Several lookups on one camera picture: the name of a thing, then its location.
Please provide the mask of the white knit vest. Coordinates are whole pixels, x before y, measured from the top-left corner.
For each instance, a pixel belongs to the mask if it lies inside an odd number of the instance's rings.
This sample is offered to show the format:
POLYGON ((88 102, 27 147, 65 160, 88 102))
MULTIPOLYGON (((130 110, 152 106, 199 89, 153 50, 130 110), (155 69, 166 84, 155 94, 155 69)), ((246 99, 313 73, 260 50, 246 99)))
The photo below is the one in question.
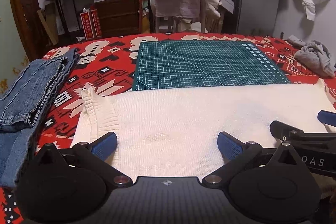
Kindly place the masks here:
POLYGON ((319 111, 334 111, 323 80, 315 84, 217 86, 125 92, 100 96, 81 91, 84 107, 73 143, 117 136, 109 164, 135 180, 139 176, 205 175, 224 161, 217 147, 222 131, 242 142, 277 147, 269 126, 280 121, 305 132, 335 132, 319 111))

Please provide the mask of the grey crumpled garment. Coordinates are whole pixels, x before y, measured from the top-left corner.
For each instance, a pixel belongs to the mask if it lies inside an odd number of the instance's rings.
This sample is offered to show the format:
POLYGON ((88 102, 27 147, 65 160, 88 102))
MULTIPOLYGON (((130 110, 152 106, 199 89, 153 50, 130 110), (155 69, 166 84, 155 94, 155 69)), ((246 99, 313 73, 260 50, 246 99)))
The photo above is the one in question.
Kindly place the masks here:
POLYGON ((294 35, 288 37, 288 42, 298 51, 294 58, 321 77, 335 77, 335 59, 327 47, 318 40, 304 42, 294 35))

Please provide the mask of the folded blue jeans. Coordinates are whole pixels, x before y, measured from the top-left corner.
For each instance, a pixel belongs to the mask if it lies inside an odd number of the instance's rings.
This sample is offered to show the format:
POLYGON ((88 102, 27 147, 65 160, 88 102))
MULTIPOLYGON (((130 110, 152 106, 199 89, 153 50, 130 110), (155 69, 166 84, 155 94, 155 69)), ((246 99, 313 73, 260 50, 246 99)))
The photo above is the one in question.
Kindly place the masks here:
POLYGON ((1 186, 15 188, 34 156, 36 135, 80 55, 75 48, 31 62, 1 96, 1 186))

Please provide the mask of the red patterned blanket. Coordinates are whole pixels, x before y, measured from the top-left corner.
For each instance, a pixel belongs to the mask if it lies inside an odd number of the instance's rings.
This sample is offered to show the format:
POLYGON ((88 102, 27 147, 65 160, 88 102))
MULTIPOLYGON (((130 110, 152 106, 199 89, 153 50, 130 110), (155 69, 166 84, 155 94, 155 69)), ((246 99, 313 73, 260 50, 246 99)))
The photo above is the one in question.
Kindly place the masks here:
MULTIPOLYGON (((84 103, 81 91, 90 87, 100 96, 114 96, 133 91, 134 73, 141 42, 164 40, 228 40, 254 43, 286 75, 288 84, 315 84, 323 80, 326 95, 335 111, 335 79, 326 79, 313 73, 295 60, 297 50, 288 42, 275 38, 216 34, 152 34, 130 35, 86 42, 72 47, 49 51, 45 60, 59 57, 75 48, 80 55, 37 131, 37 149, 50 143, 55 148, 71 148, 84 103)), ((27 171, 28 161, 19 180, 27 171)))

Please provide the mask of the green cutting mat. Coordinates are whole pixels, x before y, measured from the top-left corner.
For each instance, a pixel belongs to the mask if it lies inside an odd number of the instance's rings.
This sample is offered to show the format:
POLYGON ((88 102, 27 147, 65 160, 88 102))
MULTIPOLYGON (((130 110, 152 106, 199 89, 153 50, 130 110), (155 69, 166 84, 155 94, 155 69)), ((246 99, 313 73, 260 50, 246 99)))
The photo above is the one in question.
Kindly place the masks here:
POLYGON ((133 91, 289 83, 254 43, 220 40, 141 42, 133 91))

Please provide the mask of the red couplet boxes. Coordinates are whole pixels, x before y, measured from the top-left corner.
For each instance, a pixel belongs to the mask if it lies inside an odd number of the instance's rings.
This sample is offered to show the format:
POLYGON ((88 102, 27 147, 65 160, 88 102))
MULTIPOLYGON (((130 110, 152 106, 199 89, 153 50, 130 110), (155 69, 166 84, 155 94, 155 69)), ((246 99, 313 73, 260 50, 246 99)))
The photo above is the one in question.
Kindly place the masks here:
POLYGON ((80 18, 86 40, 102 37, 100 20, 96 9, 83 9, 80 18))

